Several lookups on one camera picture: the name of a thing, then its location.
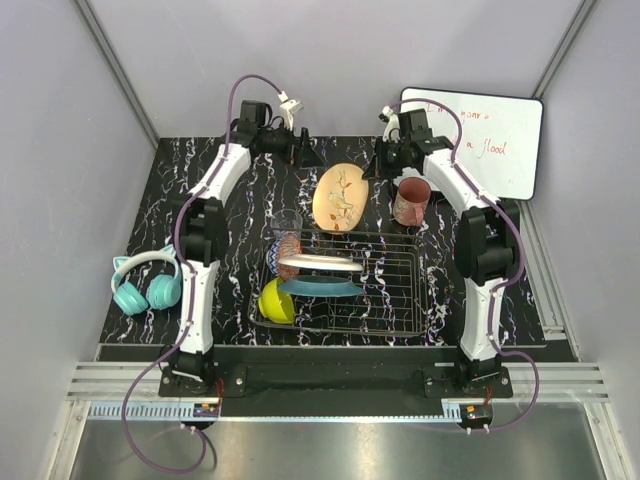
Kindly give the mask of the orange bird pattern plate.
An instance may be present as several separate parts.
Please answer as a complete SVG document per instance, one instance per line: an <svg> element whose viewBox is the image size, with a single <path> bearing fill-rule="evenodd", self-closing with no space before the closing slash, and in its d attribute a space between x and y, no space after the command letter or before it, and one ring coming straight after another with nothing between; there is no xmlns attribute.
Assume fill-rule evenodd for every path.
<svg viewBox="0 0 640 480"><path fill-rule="evenodd" d="M312 215L321 230L341 233L356 228L369 199L369 182L363 175L358 165L339 163L320 177L313 195Z"/></svg>

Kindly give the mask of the white watermelon pattern plate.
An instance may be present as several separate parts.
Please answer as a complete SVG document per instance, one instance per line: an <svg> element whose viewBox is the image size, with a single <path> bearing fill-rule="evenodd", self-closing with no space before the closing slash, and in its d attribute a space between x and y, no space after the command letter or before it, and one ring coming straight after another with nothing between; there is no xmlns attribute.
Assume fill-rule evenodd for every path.
<svg viewBox="0 0 640 480"><path fill-rule="evenodd" d="M309 270L341 272L362 272L364 270L364 267L361 264L352 261L350 258L313 254L294 254L280 258L278 260L278 264L281 266Z"/></svg>

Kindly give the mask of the teal scalloped plate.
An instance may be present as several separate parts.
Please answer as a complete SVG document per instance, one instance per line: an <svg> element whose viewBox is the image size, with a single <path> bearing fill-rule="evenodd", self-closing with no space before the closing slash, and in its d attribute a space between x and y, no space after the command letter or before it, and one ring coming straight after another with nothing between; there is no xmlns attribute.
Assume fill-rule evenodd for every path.
<svg viewBox="0 0 640 480"><path fill-rule="evenodd" d="M346 278L301 275L278 286L278 290L294 296L343 298L362 295L363 289Z"/></svg>

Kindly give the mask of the yellow green bowl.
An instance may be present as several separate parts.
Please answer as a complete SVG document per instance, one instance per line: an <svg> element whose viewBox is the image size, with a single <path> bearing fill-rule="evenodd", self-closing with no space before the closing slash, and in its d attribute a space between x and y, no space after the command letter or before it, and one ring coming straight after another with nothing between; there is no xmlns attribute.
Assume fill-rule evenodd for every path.
<svg viewBox="0 0 640 480"><path fill-rule="evenodd" d="M284 280L276 277L262 290L258 298L258 308L263 317L276 324L290 325L295 320L292 297L279 289Z"/></svg>

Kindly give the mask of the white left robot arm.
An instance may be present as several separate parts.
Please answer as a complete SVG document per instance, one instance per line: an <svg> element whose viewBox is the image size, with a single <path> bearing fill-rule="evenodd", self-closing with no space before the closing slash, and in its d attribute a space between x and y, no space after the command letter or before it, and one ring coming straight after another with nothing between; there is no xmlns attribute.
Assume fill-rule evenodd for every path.
<svg viewBox="0 0 640 480"><path fill-rule="evenodd" d="M174 248L182 270L182 300L175 350L166 372L196 396L215 386L212 307L214 283L229 247L225 204L236 183L260 155L269 154L294 167L320 166L306 128L294 130L302 103L282 98L277 127L267 124L270 106L244 101L240 115L218 142L218 152L203 177L188 192L174 227Z"/></svg>

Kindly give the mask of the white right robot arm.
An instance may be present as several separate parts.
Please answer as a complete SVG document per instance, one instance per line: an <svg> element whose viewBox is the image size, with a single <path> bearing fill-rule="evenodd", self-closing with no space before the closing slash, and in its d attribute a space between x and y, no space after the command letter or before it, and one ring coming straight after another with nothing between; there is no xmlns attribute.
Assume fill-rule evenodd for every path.
<svg viewBox="0 0 640 480"><path fill-rule="evenodd" d="M454 262L466 299L453 378L460 393L476 396L501 372L502 300L524 267L519 208L479 185L458 158L459 140L434 135L425 109L395 112L386 106L379 117L386 127L364 178L399 181L415 170L440 190L458 218Z"/></svg>

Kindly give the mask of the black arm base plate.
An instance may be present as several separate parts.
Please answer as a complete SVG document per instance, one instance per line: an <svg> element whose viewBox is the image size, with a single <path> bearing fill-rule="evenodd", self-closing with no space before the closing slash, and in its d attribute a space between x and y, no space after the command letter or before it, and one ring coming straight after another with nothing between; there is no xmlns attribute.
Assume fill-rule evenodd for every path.
<svg viewBox="0 0 640 480"><path fill-rule="evenodd" d="M266 392L386 391L426 398L510 398L501 359L471 361L456 347L223 347L171 353L160 394L249 398Z"/></svg>

